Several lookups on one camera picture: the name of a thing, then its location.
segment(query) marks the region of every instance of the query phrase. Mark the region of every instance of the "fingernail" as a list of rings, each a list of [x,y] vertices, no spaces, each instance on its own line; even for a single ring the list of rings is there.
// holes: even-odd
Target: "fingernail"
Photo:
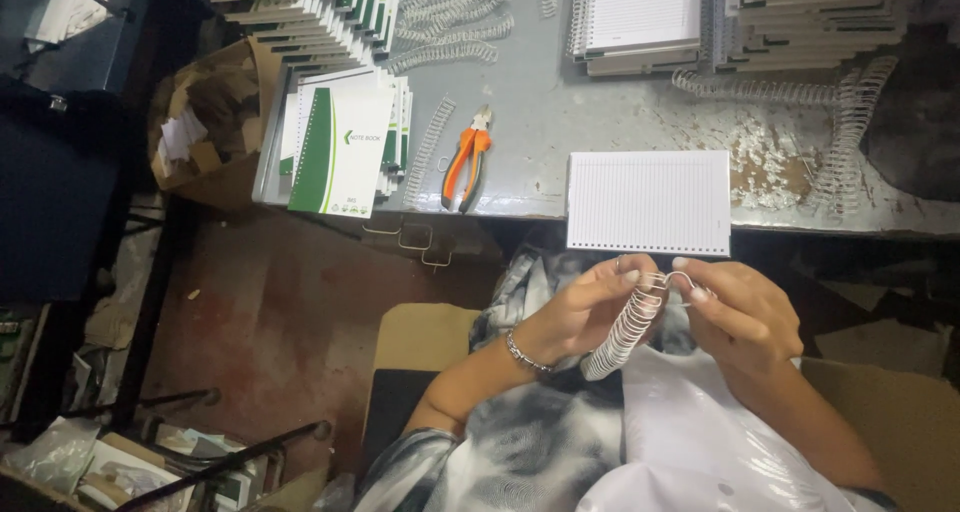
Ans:
[[[690,291],[690,299],[692,299],[693,301],[704,302],[706,301],[708,296],[709,295],[707,294],[707,291],[701,289],[700,287],[697,287],[692,291]]]
[[[630,270],[630,272],[626,272],[623,274],[624,285],[636,285],[640,279],[641,279],[640,270]]]
[[[643,277],[640,279],[640,289],[644,293],[649,293],[650,289],[654,288],[654,278],[651,275],[643,274]]]

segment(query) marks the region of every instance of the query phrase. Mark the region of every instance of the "person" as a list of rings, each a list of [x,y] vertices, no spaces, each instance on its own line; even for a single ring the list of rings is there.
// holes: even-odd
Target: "person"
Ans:
[[[768,457],[756,461],[766,462],[765,469],[773,470],[768,474],[777,481],[768,484],[768,488],[760,487],[758,494],[771,488],[774,493],[783,493],[772,498],[787,502],[785,509],[842,509],[836,507],[835,500],[821,497],[821,493],[840,488],[848,510],[894,510],[893,501],[883,493],[882,476],[870,450],[794,363],[803,344],[798,335],[799,319],[784,291],[761,273],[736,262],[709,264],[678,257],[673,268],[686,273],[694,284],[677,276],[671,278],[671,286],[688,306],[683,309],[671,300],[663,313],[666,319],[671,311],[686,313],[688,324],[684,320],[683,325],[696,342],[696,352],[709,360],[726,385],[712,391],[711,383],[703,383],[702,390],[694,387],[692,400],[721,405],[719,410],[709,411],[714,414],[736,408],[749,411],[742,416],[732,415],[733,424],[688,420],[689,425],[696,428],[698,423],[709,424],[713,428],[714,424],[720,427],[726,423],[734,429],[748,427],[748,437],[767,435],[763,443],[774,444],[765,448]],[[621,255],[602,262],[559,290],[511,332],[496,337],[441,372],[414,409],[404,434],[370,468],[354,509],[694,509],[676,504],[688,497],[664,494],[670,490],[663,484],[657,486],[661,482],[655,482],[656,488],[650,490],[649,480],[630,478],[638,476],[635,473],[628,472],[616,480],[605,477],[625,466],[631,440],[636,437],[630,434],[634,429],[629,421],[624,421],[624,386],[628,377],[615,371],[602,381],[587,382],[575,363],[570,367],[570,362],[560,366],[567,368],[563,371],[542,371],[556,368],[564,360],[575,362],[577,357],[600,346],[632,291],[648,280],[647,273],[657,271],[657,265],[645,254]],[[654,324],[661,330],[665,325]],[[633,351],[630,363],[640,357],[638,353],[643,349],[653,352],[649,346],[641,346]],[[677,367],[678,374],[683,375],[683,365]],[[653,372],[640,368],[637,374]],[[695,381],[692,373],[690,381]],[[724,394],[735,400],[725,402]],[[669,409],[671,401],[686,400],[682,394],[659,399],[654,395],[657,394],[642,397],[639,401],[647,402],[635,411],[653,417],[647,420],[657,420],[658,409]],[[631,401],[634,399],[628,397],[627,415]],[[657,434],[670,430],[660,428]],[[679,439],[677,442],[687,446],[705,442],[696,438],[685,440],[684,435],[669,438]],[[676,453],[681,453],[680,448],[677,446]],[[666,446],[666,453],[671,453],[671,449],[674,448]],[[689,451],[687,456],[701,457],[697,450]],[[781,467],[775,457],[799,457],[798,454],[800,459],[783,463],[792,467]],[[756,465],[747,465],[751,460],[724,463],[720,458],[711,464],[756,469]],[[788,469],[808,469],[809,477],[828,480],[823,484],[829,490],[812,492],[803,484],[787,484]],[[778,490],[781,482],[787,484],[784,487],[789,486],[787,490]],[[592,492],[594,486],[604,488],[599,491],[601,500],[604,494],[617,493],[609,490],[611,483],[618,484],[619,493],[627,495],[627,504],[620,501],[616,506],[604,506],[598,505],[595,497],[585,498],[588,493],[598,493]],[[733,493],[723,483],[714,487]],[[790,496],[785,491],[802,494]],[[812,500],[803,499],[810,495]],[[641,506],[643,503],[654,506]],[[715,505],[708,509],[718,510]],[[744,510],[729,505],[719,507],[734,509]]]

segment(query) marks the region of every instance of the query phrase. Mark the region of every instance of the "green and white notebook cover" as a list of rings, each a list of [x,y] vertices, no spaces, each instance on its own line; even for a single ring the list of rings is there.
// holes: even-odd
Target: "green and white notebook cover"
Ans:
[[[368,218],[395,93],[317,88],[288,208]]]

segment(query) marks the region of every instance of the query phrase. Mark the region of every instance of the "red stained floor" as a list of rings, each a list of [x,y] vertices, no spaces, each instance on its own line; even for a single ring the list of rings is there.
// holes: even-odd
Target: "red stained floor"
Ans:
[[[355,472],[380,318],[405,302],[481,309],[500,272],[434,274],[282,212],[210,221],[174,267],[143,395],[219,387],[219,404],[177,418],[250,443],[330,420],[332,444],[288,445],[284,478],[327,461]]]

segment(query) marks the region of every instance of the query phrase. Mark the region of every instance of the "black fabric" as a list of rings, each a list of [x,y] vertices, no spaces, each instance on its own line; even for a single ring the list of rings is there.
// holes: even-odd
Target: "black fabric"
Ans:
[[[403,427],[438,371],[377,370],[369,393],[363,434],[363,469],[403,433]]]

